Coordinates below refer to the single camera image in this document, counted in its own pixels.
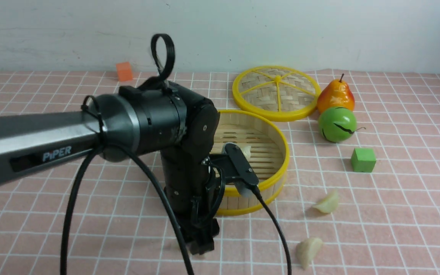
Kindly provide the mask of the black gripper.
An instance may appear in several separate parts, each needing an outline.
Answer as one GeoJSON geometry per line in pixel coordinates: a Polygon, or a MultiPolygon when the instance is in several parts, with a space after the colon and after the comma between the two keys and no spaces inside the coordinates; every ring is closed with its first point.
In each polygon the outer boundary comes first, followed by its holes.
{"type": "Polygon", "coordinates": [[[161,150],[165,192],[192,255],[215,249],[220,228],[214,214],[218,196],[215,173],[203,161],[208,153],[188,152],[181,147],[161,150]]]}

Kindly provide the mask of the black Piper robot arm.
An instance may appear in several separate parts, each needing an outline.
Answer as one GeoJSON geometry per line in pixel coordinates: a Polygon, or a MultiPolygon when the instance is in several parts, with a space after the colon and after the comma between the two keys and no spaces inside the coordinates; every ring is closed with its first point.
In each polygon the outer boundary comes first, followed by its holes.
{"type": "Polygon", "coordinates": [[[214,249],[218,222],[209,213],[214,172],[206,159],[219,113],[212,101],[176,83],[169,91],[121,86],[82,111],[0,116],[0,186],[87,155],[107,143],[101,157],[160,152],[165,192],[191,254],[214,249]]]}

